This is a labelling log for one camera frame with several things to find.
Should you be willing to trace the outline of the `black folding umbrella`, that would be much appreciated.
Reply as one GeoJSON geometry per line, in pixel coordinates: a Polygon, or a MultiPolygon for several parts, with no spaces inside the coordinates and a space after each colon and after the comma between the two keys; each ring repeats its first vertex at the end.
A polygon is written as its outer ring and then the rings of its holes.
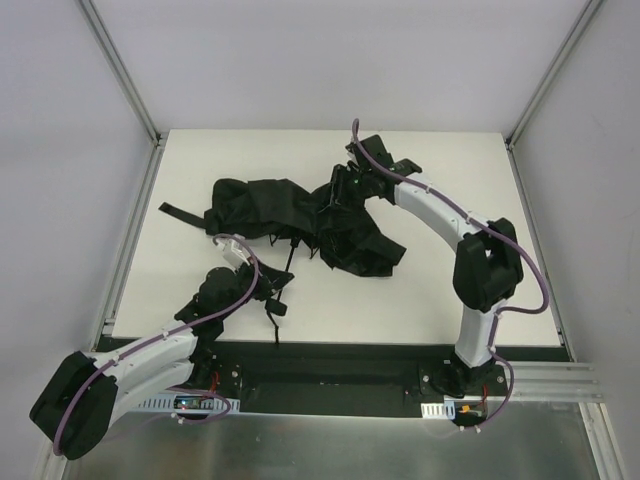
{"type": "Polygon", "coordinates": [[[167,202],[160,211],[204,231],[212,239],[266,237],[305,244],[331,269],[359,277],[392,275],[406,249],[385,236],[363,205],[330,205],[330,181],[308,191],[290,179],[220,179],[202,216],[167,202]]]}

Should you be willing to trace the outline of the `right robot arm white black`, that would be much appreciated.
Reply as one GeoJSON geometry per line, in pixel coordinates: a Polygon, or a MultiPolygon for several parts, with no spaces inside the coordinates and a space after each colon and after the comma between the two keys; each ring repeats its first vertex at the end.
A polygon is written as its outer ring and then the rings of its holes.
{"type": "Polygon", "coordinates": [[[332,178],[331,201],[378,197],[414,215],[455,254],[452,284],[463,304],[459,337],[450,360],[430,375],[436,392],[461,399],[479,388],[495,364],[498,310],[523,280],[514,225],[505,218],[475,220],[442,193],[409,159],[394,161],[379,135],[352,139],[350,161],[332,178]]]}

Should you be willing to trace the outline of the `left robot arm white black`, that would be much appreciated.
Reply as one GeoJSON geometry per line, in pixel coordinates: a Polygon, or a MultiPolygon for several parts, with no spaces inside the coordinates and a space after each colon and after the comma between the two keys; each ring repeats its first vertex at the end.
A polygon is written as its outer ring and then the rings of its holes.
{"type": "Polygon", "coordinates": [[[31,408],[30,420],[56,455],[83,457],[143,400],[172,387],[206,388],[225,319],[252,300],[285,312],[276,297],[293,278],[262,263],[210,270],[159,332],[109,352],[66,356],[31,408]]]}

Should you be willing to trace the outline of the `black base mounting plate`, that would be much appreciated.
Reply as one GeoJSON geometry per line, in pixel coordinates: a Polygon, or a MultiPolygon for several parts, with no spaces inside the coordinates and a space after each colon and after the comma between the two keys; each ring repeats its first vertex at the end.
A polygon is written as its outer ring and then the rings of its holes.
{"type": "Polygon", "coordinates": [[[449,345],[209,342],[196,349],[189,390],[215,387],[243,413],[413,418],[440,402],[428,376],[449,345]]]}

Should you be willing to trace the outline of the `left circuit board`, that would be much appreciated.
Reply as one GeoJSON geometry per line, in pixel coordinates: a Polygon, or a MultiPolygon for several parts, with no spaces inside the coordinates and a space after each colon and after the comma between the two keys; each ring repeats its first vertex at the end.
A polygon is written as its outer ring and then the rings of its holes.
{"type": "Polygon", "coordinates": [[[176,395],[174,397],[174,408],[176,410],[207,410],[211,411],[215,407],[215,400],[209,397],[195,395],[176,395]]]}

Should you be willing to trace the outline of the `circuit board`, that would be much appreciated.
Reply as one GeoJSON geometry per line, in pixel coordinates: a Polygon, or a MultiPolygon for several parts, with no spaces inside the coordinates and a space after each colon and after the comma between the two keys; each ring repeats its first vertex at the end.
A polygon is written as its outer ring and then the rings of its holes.
{"type": "Polygon", "coordinates": [[[215,400],[209,397],[195,395],[176,395],[174,397],[174,408],[176,410],[207,410],[211,411],[215,407],[215,400]]]}
{"type": "Polygon", "coordinates": [[[487,407],[484,403],[458,404],[456,405],[456,415],[485,417],[487,415],[487,407]]]}

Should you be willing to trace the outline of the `right circuit board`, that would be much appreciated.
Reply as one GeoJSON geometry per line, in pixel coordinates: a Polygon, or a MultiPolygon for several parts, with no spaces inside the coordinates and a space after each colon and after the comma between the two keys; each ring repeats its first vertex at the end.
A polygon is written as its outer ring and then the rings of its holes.
{"type": "Polygon", "coordinates": [[[456,405],[456,415],[485,417],[487,415],[487,407],[484,403],[458,404],[456,405]]]}

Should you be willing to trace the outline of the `left aluminium frame post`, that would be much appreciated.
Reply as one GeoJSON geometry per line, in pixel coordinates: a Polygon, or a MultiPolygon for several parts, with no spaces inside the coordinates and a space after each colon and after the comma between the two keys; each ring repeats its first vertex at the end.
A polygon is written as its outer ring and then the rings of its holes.
{"type": "Polygon", "coordinates": [[[75,1],[75,4],[93,35],[96,44],[101,50],[116,83],[128,102],[133,114],[142,126],[146,136],[153,145],[159,145],[163,139],[162,132],[152,119],[139,89],[135,85],[135,82],[125,65],[116,43],[114,42],[95,2],[90,0],[78,0],[75,1]]]}

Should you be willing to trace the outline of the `aluminium frame post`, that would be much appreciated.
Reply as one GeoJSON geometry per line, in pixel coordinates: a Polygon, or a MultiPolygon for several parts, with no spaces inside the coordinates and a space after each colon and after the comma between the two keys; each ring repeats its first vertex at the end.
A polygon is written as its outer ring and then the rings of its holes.
{"type": "Polygon", "coordinates": [[[508,151],[512,151],[519,139],[523,136],[526,128],[569,61],[574,50],[605,5],[605,0],[588,0],[584,2],[584,5],[581,7],[569,31],[560,43],[513,128],[505,136],[505,146],[508,151]]]}
{"type": "Polygon", "coordinates": [[[114,42],[95,2],[90,0],[78,0],[75,1],[75,4],[93,35],[96,44],[101,50],[116,83],[128,102],[133,114],[142,126],[146,136],[153,145],[159,145],[163,139],[162,132],[152,119],[139,89],[135,85],[135,82],[125,65],[116,43],[114,42]]]}

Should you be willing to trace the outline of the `right aluminium frame post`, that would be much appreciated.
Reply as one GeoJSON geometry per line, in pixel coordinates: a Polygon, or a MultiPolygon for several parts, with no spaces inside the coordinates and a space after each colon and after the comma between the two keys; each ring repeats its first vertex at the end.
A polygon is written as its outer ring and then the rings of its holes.
{"type": "Polygon", "coordinates": [[[523,136],[526,128],[569,61],[574,50],[605,5],[605,0],[588,0],[584,2],[584,5],[581,7],[569,31],[560,43],[513,128],[505,136],[505,146],[508,151],[512,151],[519,139],[523,136]]]}

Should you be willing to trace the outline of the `aluminium cross rail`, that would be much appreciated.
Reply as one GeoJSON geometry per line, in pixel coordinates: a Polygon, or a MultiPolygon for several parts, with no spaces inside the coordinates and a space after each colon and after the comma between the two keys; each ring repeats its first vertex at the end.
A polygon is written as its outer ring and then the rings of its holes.
{"type": "Polygon", "coordinates": [[[529,402],[603,403],[595,368],[577,362],[514,362],[513,398],[529,402]]]}

